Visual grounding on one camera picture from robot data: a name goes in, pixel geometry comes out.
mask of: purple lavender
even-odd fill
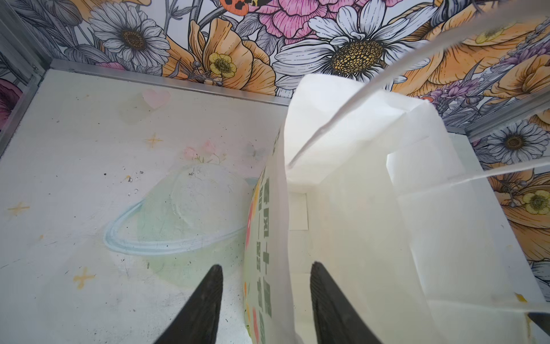
[[[544,55],[544,54],[550,54],[550,41],[526,48],[521,52],[521,54],[515,54],[509,58],[505,58],[500,62],[500,64],[518,65],[521,62],[527,59],[530,59],[535,55]]]
[[[449,104],[456,99],[466,98],[466,96],[476,89],[479,84],[479,79],[458,80],[451,84],[447,84],[440,89],[428,93],[428,97],[432,98],[439,113],[443,113]]]

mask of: flower center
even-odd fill
[[[214,61],[214,65],[222,73],[231,73],[231,65],[228,61],[223,58],[218,58]]]
[[[122,31],[122,39],[126,42],[127,45],[136,49],[143,50],[145,49],[145,39],[141,36],[140,33],[131,30]]]
[[[504,146],[509,150],[518,150],[525,146],[525,140],[519,135],[512,135],[506,138]]]
[[[537,211],[548,207],[548,199],[543,196],[535,195],[529,202],[531,207]]]
[[[382,51],[382,46],[375,41],[351,42],[334,54],[331,66],[340,75],[360,73],[379,62]]]

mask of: white daisy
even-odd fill
[[[550,142],[550,133],[524,120],[499,130],[487,139],[487,150],[502,163],[518,163],[536,159]]]
[[[134,66],[168,62],[170,44],[162,29],[143,11],[126,3],[104,3],[90,12],[90,24],[105,48]]]
[[[273,64],[273,70],[285,74],[276,85],[286,90],[295,89],[300,79],[310,73],[340,75],[368,83],[386,65],[428,43],[427,40],[406,42],[402,39],[430,20],[436,10],[437,7],[426,6],[406,18],[382,26],[386,4],[382,0],[370,0],[359,17],[353,7],[344,6],[338,11],[336,21],[312,18],[308,21],[309,27],[320,39],[284,46],[275,55],[277,62]],[[409,70],[422,68],[429,62],[425,59]],[[406,80],[406,77],[399,76],[394,83]]]

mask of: pink heart drawing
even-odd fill
[[[170,92],[165,90],[156,92],[155,90],[146,89],[141,94],[145,102],[154,110],[163,106],[170,100]]]

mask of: pink flower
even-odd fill
[[[386,6],[400,1],[403,0],[386,0]],[[260,8],[251,7],[251,10],[260,14],[260,22],[267,32],[284,37],[285,44],[291,44],[317,38],[307,24],[311,18],[336,19],[340,7],[363,7],[367,2],[369,0],[273,0]]]
[[[187,160],[193,160],[197,157],[199,157],[199,155],[197,154],[197,151],[195,149],[193,149],[192,147],[187,147],[183,150],[183,156],[185,156],[185,158]]]
[[[15,104],[23,94],[21,90],[11,82],[0,79],[0,130],[8,121]]]
[[[100,65],[102,67],[107,67],[107,68],[126,70],[126,68],[124,68],[124,66],[118,62],[99,62],[99,63],[96,63],[96,65]]]
[[[212,155],[216,153],[216,146],[214,146],[214,144],[210,140],[208,140],[205,142],[205,144],[202,145],[202,150],[209,155]]]

